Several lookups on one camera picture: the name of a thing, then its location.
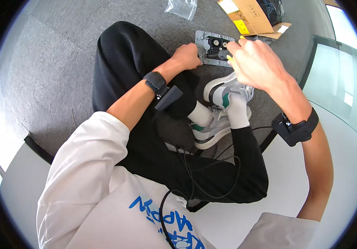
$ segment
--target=white hoodie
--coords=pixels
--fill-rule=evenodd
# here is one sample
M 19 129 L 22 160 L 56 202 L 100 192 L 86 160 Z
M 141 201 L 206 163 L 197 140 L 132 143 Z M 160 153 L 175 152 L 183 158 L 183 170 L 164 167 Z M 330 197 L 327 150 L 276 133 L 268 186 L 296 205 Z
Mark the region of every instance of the white hoodie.
M 129 133 L 96 112 L 62 145 L 38 201 L 40 248 L 171 248 L 159 216 L 167 187 L 116 166 L 127 155 Z M 163 220 L 177 249 L 214 249 L 184 198 L 166 198 Z M 306 248 L 318 224 L 263 213 L 239 248 Z

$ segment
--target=yellow label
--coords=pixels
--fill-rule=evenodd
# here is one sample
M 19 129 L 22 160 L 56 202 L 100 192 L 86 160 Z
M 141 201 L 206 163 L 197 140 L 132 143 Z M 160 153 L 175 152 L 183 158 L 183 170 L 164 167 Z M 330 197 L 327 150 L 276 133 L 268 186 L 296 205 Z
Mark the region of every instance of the yellow label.
M 246 28 L 246 25 L 242 20 L 236 20 L 234 21 L 234 24 L 241 34 L 250 34 L 249 30 Z

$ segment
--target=knee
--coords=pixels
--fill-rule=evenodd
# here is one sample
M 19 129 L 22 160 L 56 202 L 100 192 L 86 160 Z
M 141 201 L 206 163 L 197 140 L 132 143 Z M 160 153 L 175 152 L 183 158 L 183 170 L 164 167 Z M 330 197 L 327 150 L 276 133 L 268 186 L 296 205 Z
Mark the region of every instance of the knee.
M 258 202 L 264 197 L 267 197 L 269 188 L 269 180 L 267 174 L 250 176 L 245 181 L 237 183 L 234 188 L 232 197 L 236 203 L 252 203 Z
M 102 32 L 101 39 L 116 39 L 121 37 L 123 34 L 130 33 L 136 28 L 138 27 L 132 23 L 119 21 L 112 24 L 104 32 Z

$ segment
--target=black bag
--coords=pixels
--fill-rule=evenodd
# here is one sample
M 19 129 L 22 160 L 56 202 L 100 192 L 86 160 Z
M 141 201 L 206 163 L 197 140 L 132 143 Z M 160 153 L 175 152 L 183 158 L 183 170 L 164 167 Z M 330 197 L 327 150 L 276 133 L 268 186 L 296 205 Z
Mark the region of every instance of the black bag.
M 256 0 L 266 14 L 271 26 L 284 20 L 284 8 L 281 0 Z

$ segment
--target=black cable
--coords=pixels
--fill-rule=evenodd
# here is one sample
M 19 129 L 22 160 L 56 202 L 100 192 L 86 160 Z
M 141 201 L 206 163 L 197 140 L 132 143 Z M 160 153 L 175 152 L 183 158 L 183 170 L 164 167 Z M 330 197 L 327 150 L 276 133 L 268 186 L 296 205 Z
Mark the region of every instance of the black cable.
M 159 112 L 157 112 L 157 113 L 155 114 L 155 116 L 152 118 L 151 126 L 153 127 L 155 134 L 159 136 L 159 132 L 158 132 L 157 128 L 154 126 L 154 121 L 155 121 L 155 118 L 156 118 L 156 116 L 158 115 L 158 113 L 159 113 Z M 270 128 L 270 126 L 257 127 L 257 128 L 254 128 L 252 131 L 257 130 L 257 129 L 261 129 L 261 128 Z M 164 205 L 164 202 L 166 201 L 167 196 L 168 196 L 170 193 L 172 193 L 173 191 L 176 191 L 176 192 L 180 193 L 180 194 L 187 200 L 187 204 L 188 204 L 189 200 L 191 200 L 192 197 L 194 196 L 195 185 L 196 185 L 196 186 L 197 186 L 205 195 L 207 195 L 208 197 L 211 197 L 211 198 L 213 198 L 213 199 L 221 199 L 221 198 L 224 198 L 224 197 L 226 197 L 227 195 L 229 195 L 229 194 L 232 192 L 232 190 L 234 190 L 234 188 L 235 188 L 235 186 L 236 186 L 236 184 L 237 184 L 237 182 L 238 182 L 239 173 L 240 173 L 240 171 L 241 171 L 241 159 L 239 159 L 239 157 L 237 157 L 237 156 L 227 157 L 227 158 L 225 158 L 225 159 L 223 159 L 223 160 L 219 160 L 219 161 L 217 161 L 217 162 L 213 162 L 213 163 L 211 163 L 211 164 L 209 164 L 209 165 L 206 165 L 206 166 L 203 167 L 203 168 L 199 168 L 199 169 L 196 169 L 196 170 L 195 170 L 195 171 L 201 171 L 201 170 L 204 170 L 204 169 L 207 168 L 207 167 L 213 166 L 213 165 L 215 165 L 215 164 L 217 164 L 217 163 L 220 163 L 221 161 L 225 161 L 225 160 L 228 160 L 228 159 L 231 159 L 231 158 L 236 158 L 236 159 L 238 160 L 238 172 L 237 172 L 237 175 L 236 175 L 236 178 L 235 178 L 235 181 L 234 181 L 234 184 L 233 184 L 232 188 L 231 188 L 226 194 L 224 194 L 224 195 L 222 195 L 222 196 L 220 196 L 220 197 L 214 197 L 214 196 L 210 195 L 209 193 L 207 193 L 201 186 L 199 186 L 199 184 L 198 184 L 198 183 L 195 181 L 195 179 L 193 178 L 191 167 L 187 164 L 185 148 L 183 148 L 184 153 L 183 153 L 183 157 L 181 157 L 181 153 L 178 151 L 178 147 L 176 146 L 176 144 L 173 143 L 173 142 L 171 142 L 171 141 L 169 141 L 169 142 L 175 147 L 176 152 L 178 153 L 178 156 L 180 157 L 181 162 L 184 164 L 184 167 L 185 167 L 185 169 L 186 169 L 186 171 L 187 171 L 187 173 L 188 173 L 188 176 L 191 178 L 191 181 L 192 181 L 192 191 L 191 191 L 191 196 L 190 196 L 190 198 L 188 198 L 188 197 L 187 197 L 184 193 L 182 193 L 181 191 L 178 191 L 178 190 L 169 190 L 169 191 L 164 195 L 164 197 L 163 197 L 163 199 L 162 199 L 162 202 L 161 202 L 161 207 L 160 207 L 160 211 L 159 211 L 159 219 L 161 220 L 162 230 L 163 230 L 163 233 L 164 233 L 164 235 L 166 236 L 166 239 L 167 239 L 167 241 L 169 242 L 169 245 L 171 246 L 171 248 L 175 249 L 175 246 L 173 245 L 173 241 L 171 240 L 171 238 L 170 238 L 170 236 L 169 236 L 169 234 L 168 234 L 168 232 L 167 232 L 167 229 L 166 229 L 166 226 L 165 226 L 165 223 L 164 223 L 164 220 L 163 220 L 163 205 Z M 221 152 L 216 158 L 218 158 L 219 156 L 221 156 L 221 154 L 224 153 L 229 147 L 227 147 L 223 152 Z M 216 154 L 216 152 L 217 152 L 217 145 L 216 145 L 216 149 L 215 149 L 215 152 L 213 153 L 212 158 L 214 157 L 214 155 Z
M 213 155 L 211 156 L 211 158 L 213 158 L 213 157 L 216 155 L 217 147 L 218 147 L 218 143 L 216 143 L 216 148 L 214 149 L 214 153 L 213 153 Z
M 257 129 L 262 129 L 262 128 L 272 128 L 271 126 L 260 126 L 260 127 L 256 127 L 254 129 L 252 129 L 252 131 L 255 131 Z
M 234 144 L 232 143 L 230 146 L 228 146 L 225 150 L 223 150 L 217 157 L 215 157 L 214 159 L 219 158 L 226 150 L 228 150 L 231 146 L 233 146 Z
M 167 198 L 167 196 L 172 193 L 173 191 L 176 191 L 176 192 L 179 192 L 181 193 L 182 195 L 185 196 L 185 194 L 183 194 L 181 191 L 178 191 L 178 190 L 169 190 L 163 197 L 162 199 L 162 202 L 161 202 L 161 208 L 159 210 L 159 219 L 161 220 L 161 225 L 162 225 L 162 230 L 163 230 L 163 233 L 164 235 L 166 236 L 166 239 L 167 239 L 167 242 L 169 242 L 169 245 L 170 247 L 172 247 L 173 249 L 176 249 L 176 247 L 173 245 L 173 241 L 171 240 L 170 236 L 169 236 L 169 233 L 167 232 L 167 229 L 166 229 L 166 225 L 164 224 L 164 220 L 163 220 L 163 205 L 164 205 L 164 202 Z

